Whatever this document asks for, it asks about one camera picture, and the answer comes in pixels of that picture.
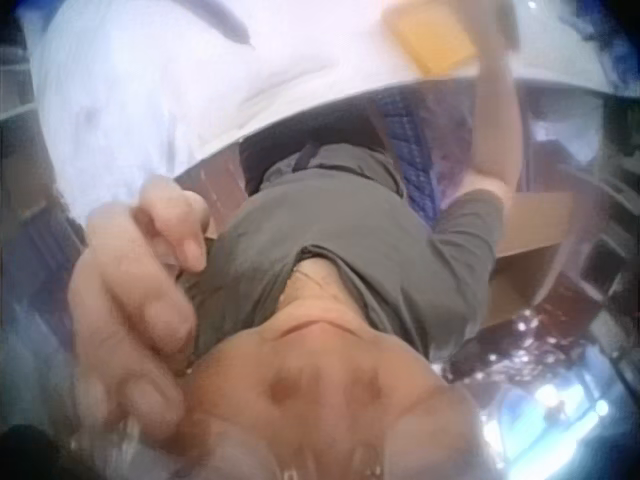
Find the light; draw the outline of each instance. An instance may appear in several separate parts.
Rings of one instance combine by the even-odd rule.
[[[609,413],[609,404],[605,400],[598,400],[596,402],[596,413],[601,417],[604,417]]]
[[[593,427],[598,424],[599,420],[600,417],[596,412],[587,413],[583,418],[573,424],[570,432],[571,436],[576,442],[582,440],[591,430],[593,430]]]
[[[560,392],[560,398],[564,402],[564,411],[567,415],[573,414],[584,400],[584,388],[575,384]]]
[[[500,427],[495,420],[486,423],[482,427],[484,439],[491,445],[496,452],[502,454],[502,437],[500,436]]]
[[[555,407],[560,402],[560,395],[555,385],[547,384],[535,393],[536,400],[547,408]]]
[[[578,444],[570,436],[546,452],[544,461],[523,462],[509,472],[509,480],[546,480],[564,467],[576,452]]]

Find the man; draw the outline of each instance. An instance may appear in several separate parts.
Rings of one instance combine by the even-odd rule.
[[[153,179],[92,216],[74,271],[85,420],[132,417],[212,478],[488,476],[470,400],[429,361],[480,327],[522,133],[491,3],[458,4],[480,56],[472,166],[433,232],[362,146],[271,159],[208,253],[204,201]],[[200,272],[190,298],[163,263]]]

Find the hand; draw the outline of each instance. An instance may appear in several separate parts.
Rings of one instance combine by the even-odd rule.
[[[160,258],[202,270],[208,221],[201,197],[163,177],[143,187],[137,207],[110,204],[90,216],[69,286],[84,422],[129,415],[159,439],[182,418],[174,375],[193,348],[196,318]]]
[[[478,49],[481,61],[500,60],[506,46],[498,25],[500,0],[450,0],[460,21]]]

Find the gray t-shirt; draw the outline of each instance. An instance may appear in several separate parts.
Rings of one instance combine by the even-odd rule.
[[[187,280],[199,320],[197,354],[265,322],[295,265],[330,260],[370,325],[431,361],[449,357],[484,317],[502,234],[500,200],[468,193],[430,231],[402,198],[390,160],[349,145],[325,146],[307,169],[286,159]]]

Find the t-shirt sleeve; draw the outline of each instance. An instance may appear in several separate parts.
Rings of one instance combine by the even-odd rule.
[[[447,283],[455,289],[450,295],[451,315],[462,320],[463,339],[477,333],[486,314],[503,215],[496,195],[469,192],[442,212],[429,240],[432,255],[440,263],[438,270],[450,276]]]

